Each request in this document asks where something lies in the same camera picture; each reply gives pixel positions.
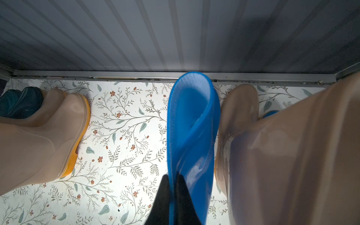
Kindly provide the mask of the blue rain boot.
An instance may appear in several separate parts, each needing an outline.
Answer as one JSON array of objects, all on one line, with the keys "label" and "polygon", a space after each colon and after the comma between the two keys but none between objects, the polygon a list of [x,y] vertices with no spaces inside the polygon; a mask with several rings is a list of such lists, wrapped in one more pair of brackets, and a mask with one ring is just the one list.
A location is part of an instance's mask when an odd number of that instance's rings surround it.
[{"label": "blue rain boot", "polygon": [[279,110],[269,111],[269,112],[267,112],[266,114],[264,114],[261,119],[264,119],[264,118],[267,118],[267,117],[269,117],[269,116],[272,116],[272,115],[274,115],[274,114],[276,114],[276,113],[278,113],[278,112],[279,112]]},{"label": "blue rain boot", "polygon": [[167,168],[170,219],[175,224],[175,184],[184,177],[195,211],[206,223],[214,176],[214,144],[220,103],[211,80],[200,72],[181,76],[172,87],[167,110]]}]

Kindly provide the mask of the teal rain boot back row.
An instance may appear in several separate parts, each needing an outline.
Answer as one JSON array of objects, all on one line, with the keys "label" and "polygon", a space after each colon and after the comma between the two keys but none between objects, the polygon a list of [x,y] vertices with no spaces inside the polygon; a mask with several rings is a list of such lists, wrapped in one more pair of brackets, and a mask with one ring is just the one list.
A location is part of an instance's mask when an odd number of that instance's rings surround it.
[{"label": "teal rain boot back row", "polygon": [[12,119],[26,119],[41,108],[44,101],[43,91],[38,87],[26,87],[12,110],[5,116]]}]

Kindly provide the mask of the teal rain boot carried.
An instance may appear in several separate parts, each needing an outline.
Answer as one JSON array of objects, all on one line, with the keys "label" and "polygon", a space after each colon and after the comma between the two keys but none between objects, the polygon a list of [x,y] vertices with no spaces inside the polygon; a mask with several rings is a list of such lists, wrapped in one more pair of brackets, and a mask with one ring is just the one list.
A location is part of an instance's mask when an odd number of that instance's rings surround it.
[{"label": "teal rain boot carried", "polygon": [[15,106],[21,96],[19,90],[7,90],[1,96],[1,117],[5,117]]}]

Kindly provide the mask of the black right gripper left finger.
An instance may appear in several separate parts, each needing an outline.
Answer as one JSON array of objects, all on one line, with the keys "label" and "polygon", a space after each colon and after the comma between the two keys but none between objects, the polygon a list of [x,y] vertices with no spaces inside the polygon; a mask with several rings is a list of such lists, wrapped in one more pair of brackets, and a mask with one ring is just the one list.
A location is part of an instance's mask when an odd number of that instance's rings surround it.
[{"label": "black right gripper left finger", "polygon": [[169,224],[170,185],[168,175],[165,174],[158,188],[152,210],[145,225],[168,225]]}]

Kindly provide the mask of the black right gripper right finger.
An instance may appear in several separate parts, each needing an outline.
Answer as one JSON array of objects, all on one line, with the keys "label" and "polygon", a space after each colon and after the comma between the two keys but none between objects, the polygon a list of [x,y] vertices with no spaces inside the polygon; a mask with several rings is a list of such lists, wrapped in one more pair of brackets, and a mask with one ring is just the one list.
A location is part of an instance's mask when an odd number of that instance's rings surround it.
[{"label": "black right gripper right finger", "polygon": [[177,174],[175,184],[175,224],[176,225],[201,225],[195,211],[184,177]]}]

